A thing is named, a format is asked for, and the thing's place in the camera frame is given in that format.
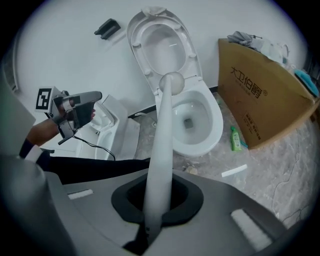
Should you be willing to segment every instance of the white toilet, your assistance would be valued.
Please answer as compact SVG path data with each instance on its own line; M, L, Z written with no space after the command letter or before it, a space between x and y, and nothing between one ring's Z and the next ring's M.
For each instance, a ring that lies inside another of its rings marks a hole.
M111 151L115 159L133 159L137 150L140 124L128 118L126 108L114 97L108 95L103 104L94 105L95 117L76 134L80 138ZM79 141L76 156L98 160L114 160L101 148L90 147Z
M223 118L202 78L196 49L184 24L161 7L146 7L127 28L131 50L155 96L159 114L159 81L168 72L185 79L183 91L172 97L173 150L187 157L208 153L220 140Z

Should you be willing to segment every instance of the black wall hook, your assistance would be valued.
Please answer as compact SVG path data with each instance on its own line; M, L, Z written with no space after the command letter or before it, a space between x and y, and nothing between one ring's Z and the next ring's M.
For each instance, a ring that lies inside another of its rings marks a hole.
M107 40L119 29L121 29L120 25L113 18L110 18L94 34L101 35L101 39Z

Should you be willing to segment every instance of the gray cloth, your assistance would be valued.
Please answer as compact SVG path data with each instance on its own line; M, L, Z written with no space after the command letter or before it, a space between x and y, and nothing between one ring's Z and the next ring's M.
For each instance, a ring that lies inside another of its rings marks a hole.
M229 43L246 46L258 52L261 52L261 48L264 44L264 40L253 38L251 35L239 31L228 35L227 38Z
M250 47L250 44L253 39L251 35L239 31L236 31L233 34L228 35L227 38L229 40L229 43L237 43L246 47Z

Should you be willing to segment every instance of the green bottle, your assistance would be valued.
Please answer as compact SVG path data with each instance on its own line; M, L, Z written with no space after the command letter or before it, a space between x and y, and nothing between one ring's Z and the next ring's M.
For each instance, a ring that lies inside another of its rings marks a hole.
M232 151L241 151L241 141L237 129L231 126L231 147Z

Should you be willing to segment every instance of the gray marble floor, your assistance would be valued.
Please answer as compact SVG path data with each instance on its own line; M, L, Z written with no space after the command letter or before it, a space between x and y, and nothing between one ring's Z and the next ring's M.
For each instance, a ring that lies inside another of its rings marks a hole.
M223 116L223 133L219 143L200 157L187 158L174 153L173 168L236 187L273 212L287 227L306 218L320 186L318 125L308 120L269 146L254 150L242 147L242 151L234 152L230 144L230 126L239 127L220 96L215 93L214 97ZM135 120L141 124L135 158L149 158L157 114L154 111ZM244 164L247 164L246 170L221 176L222 172Z

